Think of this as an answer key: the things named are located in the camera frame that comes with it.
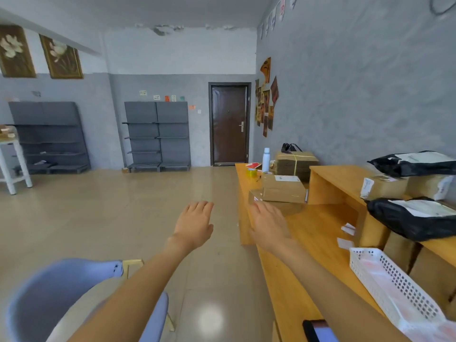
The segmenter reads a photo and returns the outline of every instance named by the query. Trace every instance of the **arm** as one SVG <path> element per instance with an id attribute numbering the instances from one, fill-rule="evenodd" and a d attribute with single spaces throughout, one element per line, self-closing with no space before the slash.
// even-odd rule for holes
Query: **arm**
<path id="1" fill-rule="evenodd" d="M 290 237 L 277 208 L 259 202 L 251 207 L 255 242 L 287 265 L 322 313 L 340 342 L 410 342 L 394 325 L 339 281 Z"/>
<path id="2" fill-rule="evenodd" d="M 137 342 L 166 284 L 180 262 L 212 234 L 213 203 L 187 206 L 162 252 L 145 263 L 117 289 L 69 342 Z"/>

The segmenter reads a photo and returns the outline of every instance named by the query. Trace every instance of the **door frame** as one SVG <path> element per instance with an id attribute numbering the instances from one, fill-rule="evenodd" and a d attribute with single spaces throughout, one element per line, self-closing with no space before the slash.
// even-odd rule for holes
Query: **door frame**
<path id="1" fill-rule="evenodd" d="M 246 132 L 245 137 L 245 154 L 246 159 L 244 163 L 248 163 L 248 151 L 249 151 L 249 141 L 250 141 L 250 104 L 252 99 L 252 83 L 251 82 L 210 82 L 209 83 L 209 138 L 211 143 L 211 166 L 214 166 L 214 138 L 212 130 L 212 87 L 213 86 L 246 86 L 247 87 L 247 102 L 246 102 L 246 112 L 245 112 L 245 127 Z M 230 163 L 220 163 L 217 166 L 234 166 L 235 162 Z"/>

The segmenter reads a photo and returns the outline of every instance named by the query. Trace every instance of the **gray wall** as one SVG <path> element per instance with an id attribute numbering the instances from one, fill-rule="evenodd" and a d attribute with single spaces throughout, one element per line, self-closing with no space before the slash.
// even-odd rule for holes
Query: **gray wall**
<path id="1" fill-rule="evenodd" d="M 425 149 L 456 157 L 456 11 L 436 18 L 429 0 L 297 0 L 292 11 L 286 1 L 257 42 L 257 71 L 272 57 L 280 98 L 268 137 L 254 126 L 254 160 L 284 142 L 325 165 Z"/>
<path id="2" fill-rule="evenodd" d="M 35 97 L 31 91 L 40 91 Z M 71 101 L 78 106 L 84 137 L 94 169 L 120 169 L 123 166 L 119 133 L 107 73 L 85 74 L 84 79 L 51 79 L 49 74 L 37 74 L 36 79 L 3 78 L 0 76 L 0 124 L 13 119 L 8 100 Z"/>
<path id="3" fill-rule="evenodd" d="M 255 76 L 245 75 L 111 75 L 111 84 L 115 109 L 120 122 L 126 121 L 124 102 L 128 101 L 153 101 L 154 95 L 160 95 L 164 101 L 165 95 L 176 95 L 177 100 L 184 96 L 188 105 L 195 105 L 195 110 L 188 111 L 190 130 L 191 165 L 195 167 L 210 166 L 210 143 L 209 143 L 209 92 L 208 82 L 250 82 L 252 83 L 252 97 L 254 101 Z M 147 96 L 140 96 L 139 91 L 147 91 Z M 255 110 L 250 109 L 251 136 L 250 149 L 253 148 L 253 118 Z M 127 125 L 119 125 L 122 139 L 127 135 Z M 126 152 L 130 151 L 128 140 L 123 140 Z M 131 155 L 127 155 L 126 163 L 132 163 Z"/>

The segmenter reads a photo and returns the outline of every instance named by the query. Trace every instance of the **white bottle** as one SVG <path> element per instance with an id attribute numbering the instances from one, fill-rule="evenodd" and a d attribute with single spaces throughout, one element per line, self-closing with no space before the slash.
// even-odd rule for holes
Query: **white bottle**
<path id="1" fill-rule="evenodd" d="M 269 172 L 270 159 L 271 159 L 271 155 L 269 154 L 269 148 L 265 148 L 265 153 L 263 154 L 263 165 L 262 165 L 263 173 Z"/>

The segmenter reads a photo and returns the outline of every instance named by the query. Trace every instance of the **cable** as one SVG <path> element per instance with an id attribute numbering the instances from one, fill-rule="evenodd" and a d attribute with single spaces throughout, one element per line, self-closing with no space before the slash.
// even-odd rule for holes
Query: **cable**
<path id="1" fill-rule="evenodd" d="M 434 8 L 434 0 L 429 0 L 429 10 L 433 15 L 436 15 L 436 16 L 444 15 L 446 12 L 449 12 L 454 6 L 456 6 L 456 1 L 451 6 L 449 6 L 446 10 L 444 10 L 442 12 L 438 12 Z"/>

